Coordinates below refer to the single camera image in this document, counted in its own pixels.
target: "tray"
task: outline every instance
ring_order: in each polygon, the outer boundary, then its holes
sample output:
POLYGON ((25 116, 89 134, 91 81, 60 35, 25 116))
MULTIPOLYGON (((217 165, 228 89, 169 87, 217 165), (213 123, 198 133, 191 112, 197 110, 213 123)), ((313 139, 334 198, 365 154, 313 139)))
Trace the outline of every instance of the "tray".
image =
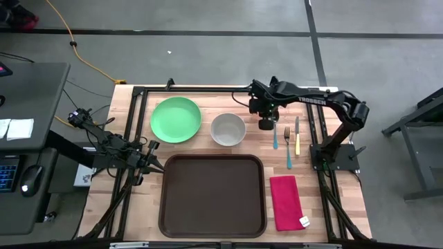
POLYGON ((175 155, 159 227, 169 238, 255 238, 266 229, 263 164, 252 155, 175 155))

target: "concrete floor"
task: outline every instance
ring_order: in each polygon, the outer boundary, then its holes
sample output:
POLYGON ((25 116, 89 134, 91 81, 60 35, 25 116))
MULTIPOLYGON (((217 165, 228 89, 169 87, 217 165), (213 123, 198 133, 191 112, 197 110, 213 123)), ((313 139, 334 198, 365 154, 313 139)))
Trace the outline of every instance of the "concrete floor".
MULTIPOLYGON (((43 0, 23 0, 41 17, 40 28, 63 28, 43 0)), ((225 30, 307 32, 303 0, 53 0, 72 28, 134 30, 225 30)), ((438 0, 311 0, 318 32, 443 33, 438 0)), ((318 86, 310 38, 206 36, 76 35, 83 57, 130 84, 248 84, 272 75, 297 85, 318 86)), ((442 39, 320 39, 328 86, 366 100, 367 125, 356 133, 363 195, 373 237, 379 241, 442 247, 443 199, 405 203, 403 195, 419 190, 403 138, 384 138, 380 131, 413 110, 417 101, 441 88, 442 39)), ((113 83, 79 62, 67 35, 0 34, 0 51, 36 62, 69 62, 69 80, 111 95, 113 83)), ((97 109, 109 98, 96 97, 70 84, 65 88, 82 107, 97 109)), ((63 96, 57 115, 73 110, 63 96)), ((96 115, 107 117, 104 109, 96 115)), ((52 129, 72 141, 84 132, 54 122, 52 129)), ((83 195, 63 197, 83 203, 83 195)), ((81 205, 69 206, 51 227, 40 226, 27 237, 0 243, 70 239, 81 205)))

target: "wooden table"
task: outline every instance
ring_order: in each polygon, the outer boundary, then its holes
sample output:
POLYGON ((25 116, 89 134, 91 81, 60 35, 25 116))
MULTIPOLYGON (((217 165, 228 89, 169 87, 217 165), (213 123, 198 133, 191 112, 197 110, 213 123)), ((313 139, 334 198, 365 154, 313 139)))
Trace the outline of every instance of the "wooden table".
MULTIPOLYGON (((107 129, 119 134, 124 134, 129 103, 132 94, 132 85, 116 86, 112 98, 108 118, 115 117, 115 121, 107 125, 107 129)), ((245 93, 236 93, 235 97, 244 103, 248 102, 245 93)), ((132 124, 131 140, 134 139, 140 98, 136 105, 134 123, 132 124)), ((329 108, 324 108, 328 132, 332 134, 340 125, 336 114, 329 108)), ((265 233, 255 239, 233 239, 232 241, 253 242, 326 242, 325 221, 323 218, 322 203, 316 172, 311 168, 309 145, 311 136, 308 126, 306 104, 293 103, 286 109, 280 108, 280 121, 277 124, 279 148, 273 149, 273 131, 258 129, 259 117, 251 115, 248 109, 235 103, 230 93, 149 93, 145 121, 143 123, 142 136, 161 142, 156 150, 156 155, 161 163, 174 154, 253 154, 258 156, 264 165, 266 206, 268 226, 265 233), (195 101, 202 114, 202 124, 197 134, 186 142, 180 144, 168 144, 161 142, 152 133, 150 128, 150 114, 162 100, 172 96, 185 96, 195 101), (234 147, 222 147, 214 142, 210 136, 210 124, 220 113, 235 113, 243 118, 246 123, 247 134, 244 140, 234 147), (286 168, 286 142, 283 138, 285 126, 294 129, 296 116, 300 116, 300 147, 299 156, 292 154, 293 169, 286 168), (269 187, 269 178, 272 176, 294 175, 296 177, 298 192, 302 205, 303 214, 309 217, 311 225, 306 230, 277 232, 274 223, 274 213, 269 187)), ((291 151, 294 151, 294 138, 291 134, 291 151)), ((361 193, 359 182, 349 172, 337 172, 337 180, 341 195, 343 209, 351 220, 357 225, 362 233, 371 237, 368 218, 365 211, 365 203, 361 193)), ((162 188, 160 174, 144 176, 143 184, 132 188, 131 201, 127 216, 125 240, 137 241, 210 241, 208 239, 170 239, 161 234, 158 226, 159 204, 162 188)), ((105 210, 109 207, 114 179, 108 176, 106 171, 101 172, 92 180, 91 189, 84 209, 84 216, 80 225, 79 236, 86 234, 98 222, 105 210)), ((120 210, 114 220, 114 231, 120 210)), ((332 211, 334 231, 338 234, 335 212, 332 211)))

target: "plate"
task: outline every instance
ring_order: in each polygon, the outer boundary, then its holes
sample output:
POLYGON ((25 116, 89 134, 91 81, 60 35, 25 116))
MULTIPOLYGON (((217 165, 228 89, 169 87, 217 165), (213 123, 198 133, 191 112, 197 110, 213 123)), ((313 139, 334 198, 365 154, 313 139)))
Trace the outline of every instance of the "plate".
POLYGON ((151 115, 152 132, 164 142, 184 142, 197 133, 200 125, 199 107, 185 97, 162 101, 151 115))

